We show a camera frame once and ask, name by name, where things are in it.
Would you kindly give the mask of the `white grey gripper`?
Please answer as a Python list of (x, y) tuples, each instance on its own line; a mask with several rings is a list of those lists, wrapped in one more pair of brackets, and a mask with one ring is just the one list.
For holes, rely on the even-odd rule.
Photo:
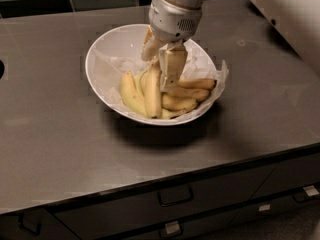
[(177, 41), (186, 41), (195, 34), (201, 16), (201, 9), (186, 9), (166, 0), (152, 0), (141, 59), (150, 61), (165, 43), (169, 43), (158, 53), (162, 91), (177, 85), (188, 56), (184, 43)]

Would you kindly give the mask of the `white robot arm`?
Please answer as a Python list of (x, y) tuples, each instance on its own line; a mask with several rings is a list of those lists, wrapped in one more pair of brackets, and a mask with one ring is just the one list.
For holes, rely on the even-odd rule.
[[(193, 37), (204, 0), (152, 0), (141, 59), (151, 60), (161, 47)], [(320, 69), (320, 0), (250, 0), (296, 53)]]

